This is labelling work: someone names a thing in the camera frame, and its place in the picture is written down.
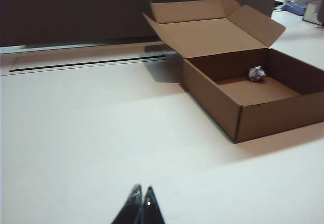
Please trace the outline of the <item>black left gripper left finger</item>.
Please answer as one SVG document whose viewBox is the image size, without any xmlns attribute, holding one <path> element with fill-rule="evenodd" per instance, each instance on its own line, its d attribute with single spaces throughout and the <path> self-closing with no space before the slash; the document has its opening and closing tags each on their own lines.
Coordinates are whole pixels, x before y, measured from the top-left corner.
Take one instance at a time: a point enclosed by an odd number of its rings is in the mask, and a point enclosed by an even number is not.
<svg viewBox="0 0 324 224">
<path fill-rule="evenodd" d="M 141 223 L 142 222 L 142 188 L 140 184 L 135 184 L 131 189 L 123 207 L 112 221 L 118 223 Z"/>
</svg>

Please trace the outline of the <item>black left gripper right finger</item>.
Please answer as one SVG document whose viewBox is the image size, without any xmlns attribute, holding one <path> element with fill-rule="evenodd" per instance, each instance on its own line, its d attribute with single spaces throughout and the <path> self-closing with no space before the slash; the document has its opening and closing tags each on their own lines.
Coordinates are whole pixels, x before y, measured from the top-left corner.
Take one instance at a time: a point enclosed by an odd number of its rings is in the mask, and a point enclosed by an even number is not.
<svg viewBox="0 0 324 224">
<path fill-rule="evenodd" d="M 149 186 L 139 211 L 138 223 L 165 224 L 154 190 Z"/>
</svg>

